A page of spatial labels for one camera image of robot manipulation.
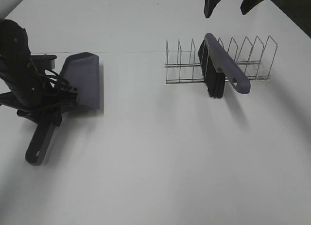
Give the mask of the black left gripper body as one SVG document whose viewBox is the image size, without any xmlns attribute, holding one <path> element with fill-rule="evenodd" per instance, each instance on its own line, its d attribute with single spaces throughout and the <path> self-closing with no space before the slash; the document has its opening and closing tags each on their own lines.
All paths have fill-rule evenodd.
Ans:
<svg viewBox="0 0 311 225">
<path fill-rule="evenodd" d="M 60 126 L 62 114 L 77 107 L 78 89 L 70 87 L 68 91 L 63 89 L 55 91 L 57 93 L 52 95 L 42 95 L 40 103 L 30 107 L 23 105 L 12 92 L 6 92 L 0 95 L 0 104 L 15 109 L 17 116 L 35 124 L 47 118 L 55 126 Z"/>
</svg>

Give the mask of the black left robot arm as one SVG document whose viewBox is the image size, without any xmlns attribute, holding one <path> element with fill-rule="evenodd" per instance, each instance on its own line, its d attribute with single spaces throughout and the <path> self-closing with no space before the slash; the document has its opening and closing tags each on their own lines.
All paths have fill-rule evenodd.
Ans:
<svg viewBox="0 0 311 225">
<path fill-rule="evenodd" d="M 0 95 L 1 105 L 39 123 L 47 118 L 62 122 L 62 108 L 76 104 L 77 89 L 53 71 L 55 55 L 32 55 L 24 28 L 15 21 L 0 21 L 0 78 L 10 89 Z"/>
</svg>

